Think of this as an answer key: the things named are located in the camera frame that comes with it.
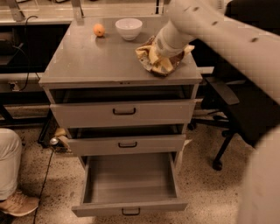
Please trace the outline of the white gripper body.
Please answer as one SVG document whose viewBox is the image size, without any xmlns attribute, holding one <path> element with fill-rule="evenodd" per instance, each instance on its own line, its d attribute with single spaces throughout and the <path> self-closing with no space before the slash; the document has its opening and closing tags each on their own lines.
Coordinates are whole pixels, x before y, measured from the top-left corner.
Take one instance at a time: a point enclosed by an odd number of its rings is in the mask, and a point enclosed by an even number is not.
<svg viewBox="0 0 280 224">
<path fill-rule="evenodd" d="M 184 51 L 194 37 L 179 31 L 169 21 L 157 34 L 153 43 L 156 53 L 160 56 L 170 58 Z"/>
</svg>

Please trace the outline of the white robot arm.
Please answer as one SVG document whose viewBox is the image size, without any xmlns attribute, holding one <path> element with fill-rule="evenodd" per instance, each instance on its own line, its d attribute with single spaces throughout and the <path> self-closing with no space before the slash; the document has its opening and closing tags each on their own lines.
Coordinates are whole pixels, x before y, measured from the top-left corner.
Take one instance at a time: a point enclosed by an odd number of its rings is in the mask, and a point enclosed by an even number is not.
<svg viewBox="0 0 280 224">
<path fill-rule="evenodd" d="M 169 21 L 154 40 L 158 58 L 200 39 L 280 103 L 280 38 L 227 18 L 206 0 L 171 0 Z M 280 125 L 265 134 L 246 170 L 237 224 L 280 224 Z"/>
</svg>

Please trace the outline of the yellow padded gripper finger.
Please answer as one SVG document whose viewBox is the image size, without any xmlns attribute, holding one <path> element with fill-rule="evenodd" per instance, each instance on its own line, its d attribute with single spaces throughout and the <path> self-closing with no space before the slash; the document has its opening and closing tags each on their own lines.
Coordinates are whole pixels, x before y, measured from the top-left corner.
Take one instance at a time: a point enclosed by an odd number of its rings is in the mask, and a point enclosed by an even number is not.
<svg viewBox="0 0 280 224">
<path fill-rule="evenodd" d="M 170 60 L 160 56 L 154 45 L 150 48 L 148 56 L 152 71 L 156 73 L 170 73 L 173 70 L 173 65 Z"/>
</svg>

